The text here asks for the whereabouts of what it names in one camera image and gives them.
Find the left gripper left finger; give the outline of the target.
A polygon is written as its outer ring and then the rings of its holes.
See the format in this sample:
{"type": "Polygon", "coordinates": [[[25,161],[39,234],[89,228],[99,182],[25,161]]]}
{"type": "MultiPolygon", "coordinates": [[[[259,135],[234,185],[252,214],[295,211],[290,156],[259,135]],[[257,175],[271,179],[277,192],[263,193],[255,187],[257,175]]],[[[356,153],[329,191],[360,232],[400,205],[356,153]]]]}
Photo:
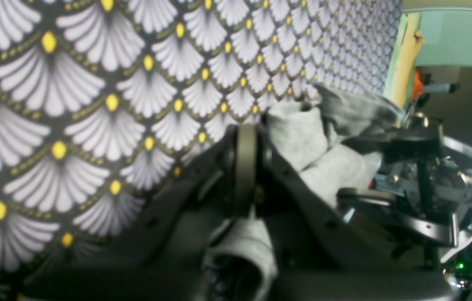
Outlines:
{"type": "Polygon", "coordinates": [[[207,295],[201,261],[225,219],[251,212],[258,131],[231,125],[94,258],[27,282],[24,301],[195,301],[207,295]]]}

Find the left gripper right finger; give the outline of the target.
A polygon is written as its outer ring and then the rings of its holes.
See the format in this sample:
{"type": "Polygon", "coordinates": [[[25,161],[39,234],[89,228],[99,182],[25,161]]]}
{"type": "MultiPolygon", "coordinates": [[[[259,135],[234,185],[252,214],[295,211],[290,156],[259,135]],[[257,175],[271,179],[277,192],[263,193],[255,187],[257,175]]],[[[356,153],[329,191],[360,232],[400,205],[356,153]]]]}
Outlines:
{"type": "Polygon", "coordinates": [[[257,206],[279,274],[269,301],[452,301],[439,272],[397,264],[365,242],[303,183],[258,131],[257,206]]]}

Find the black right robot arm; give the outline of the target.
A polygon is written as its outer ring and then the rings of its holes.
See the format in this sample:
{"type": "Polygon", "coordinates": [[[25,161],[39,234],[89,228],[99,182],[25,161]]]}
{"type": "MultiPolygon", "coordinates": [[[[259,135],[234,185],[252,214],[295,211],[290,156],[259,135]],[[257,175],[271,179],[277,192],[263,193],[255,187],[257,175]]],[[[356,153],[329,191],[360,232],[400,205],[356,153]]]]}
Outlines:
{"type": "Polygon", "coordinates": [[[338,204],[382,227],[393,259],[417,248],[422,268],[471,290],[472,146],[444,135],[440,120],[422,114],[345,145],[380,152],[382,164],[368,189],[341,189],[338,204]]]}

